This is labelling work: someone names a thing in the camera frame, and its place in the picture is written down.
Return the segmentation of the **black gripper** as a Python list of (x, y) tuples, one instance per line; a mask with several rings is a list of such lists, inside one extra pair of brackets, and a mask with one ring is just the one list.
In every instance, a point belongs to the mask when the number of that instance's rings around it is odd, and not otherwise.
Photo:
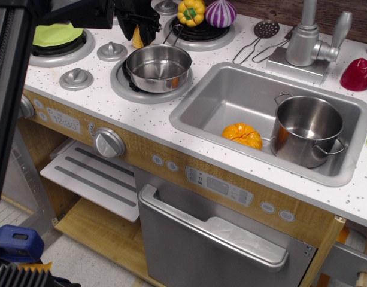
[(143, 45), (150, 45), (156, 39), (160, 15), (152, 8), (151, 1), (115, 0), (115, 11), (119, 26), (130, 41), (139, 25)]

